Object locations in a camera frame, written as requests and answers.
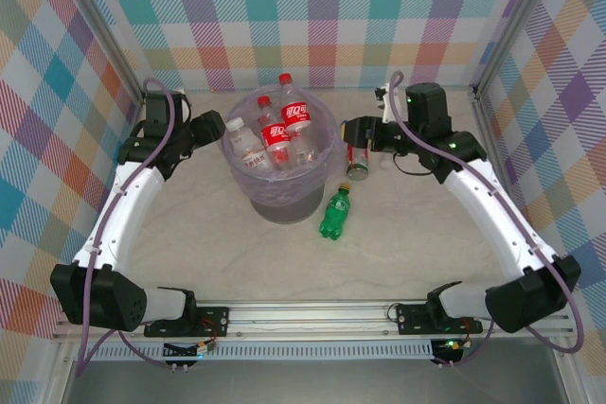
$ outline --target clear plastic bag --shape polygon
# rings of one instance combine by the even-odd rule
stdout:
[[[308,103],[312,116],[312,125],[320,154],[313,162],[295,169],[262,172],[246,167],[233,151],[227,134],[223,136],[220,147],[229,164],[234,179],[242,192],[251,201],[272,207],[284,207],[298,202],[321,187],[335,170],[343,170],[347,146],[341,139],[341,133],[329,108],[310,92],[297,86],[295,90],[301,99]],[[260,136],[258,116],[260,111],[257,98],[263,95],[272,97],[278,103],[281,90],[279,85],[259,87],[234,106],[224,119],[225,122],[235,117],[242,117],[244,123]]]

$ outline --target bottle label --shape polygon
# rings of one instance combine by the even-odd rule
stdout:
[[[339,198],[333,198],[332,201],[330,201],[330,207],[339,210],[340,212],[349,211],[349,204]]]
[[[286,126],[283,123],[268,125],[261,130],[261,135],[263,136],[266,149],[270,148],[273,144],[290,141],[286,132]]]
[[[307,104],[303,101],[297,101],[288,106],[284,106],[282,108],[282,118],[284,119],[284,123],[288,130],[294,125],[297,127],[306,127],[312,122],[312,117],[308,112]]]
[[[368,168],[368,149],[355,149],[348,146],[349,165],[362,165]]]
[[[242,157],[242,161],[246,167],[251,168],[268,166],[265,150],[251,150]]]

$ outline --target red bottle cap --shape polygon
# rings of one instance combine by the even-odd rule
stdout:
[[[257,104],[260,108],[272,105],[272,100],[268,96],[257,98]]]
[[[291,76],[290,73],[282,73],[280,76],[278,76],[277,80],[280,81],[280,85],[286,85],[286,84],[293,83],[293,77]]]

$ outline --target colorful checkered pattern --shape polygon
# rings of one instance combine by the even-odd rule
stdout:
[[[134,103],[73,0],[0,0],[0,402],[28,403]]]
[[[496,2],[98,0],[139,76],[194,90],[256,88],[283,71],[302,86],[368,87],[397,68],[467,85]]]
[[[482,53],[480,63],[477,65],[475,71],[473,72],[472,85],[475,85],[484,73],[486,65],[488,64],[490,57],[492,56],[492,51],[494,50],[494,47],[497,45],[497,43],[499,43],[499,41],[501,40],[503,32],[505,32],[505,30],[507,29],[511,13],[513,13],[513,11],[515,11],[515,9],[518,7],[519,1],[520,0],[508,0],[507,6],[503,10],[503,13],[499,18],[497,26],[494,28],[494,31],[490,36],[490,41],[484,49],[484,52]]]
[[[606,377],[606,0],[540,0],[488,95],[516,202],[582,267],[583,357]]]

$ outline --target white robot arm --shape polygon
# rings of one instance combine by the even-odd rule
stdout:
[[[490,162],[486,160],[486,153],[475,138],[468,132],[451,130],[446,98],[441,87],[437,84],[417,84],[409,87],[406,95],[409,122],[418,136],[436,147],[455,153],[488,179],[494,187],[493,191],[499,192],[515,215],[523,220],[524,227],[545,257],[559,271],[569,289],[572,289],[579,279],[579,264],[572,256],[558,257],[524,220],[498,181]],[[473,317],[493,319],[505,331],[515,332],[562,309],[566,300],[562,298],[560,288],[554,284],[553,276],[546,272],[544,263],[528,248],[519,226],[513,223],[503,205],[466,168],[457,168],[452,163],[437,159],[432,153],[416,148],[402,134],[398,124],[390,121],[392,115],[393,113],[384,116],[385,118],[359,117],[350,120],[346,125],[346,140],[353,147],[365,147],[370,141],[373,151],[416,153],[421,164],[431,169],[438,182],[445,184],[471,214],[497,254],[505,277],[504,283],[468,285],[456,282],[429,292],[427,312],[437,329],[445,321],[448,323],[453,319]],[[203,122],[198,126],[205,130],[205,135],[200,132],[195,135],[197,147],[217,140],[224,128],[216,113],[206,113],[201,117]],[[95,263],[91,291],[92,326],[132,331],[147,322],[174,321],[183,328],[186,336],[188,328],[196,323],[192,292],[141,289],[125,276],[134,239],[153,198],[174,170],[175,160],[185,154],[184,144],[187,144],[185,151],[191,150],[191,141],[171,142],[171,147],[178,147],[177,153],[170,153],[169,150],[163,155],[165,158],[170,157],[168,161],[158,161],[156,167],[146,168],[138,174],[108,219],[101,237],[100,254]],[[122,164],[116,170],[113,186],[116,190],[120,189],[122,182],[142,161],[140,151],[151,147],[143,146],[145,144],[141,138],[129,138],[122,147],[118,156],[118,161]],[[108,209],[111,199],[112,194],[102,213]],[[98,224],[77,253],[74,262],[71,265],[58,265],[51,275],[51,284],[67,318],[73,324],[81,324],[84,275],[97,229]]]

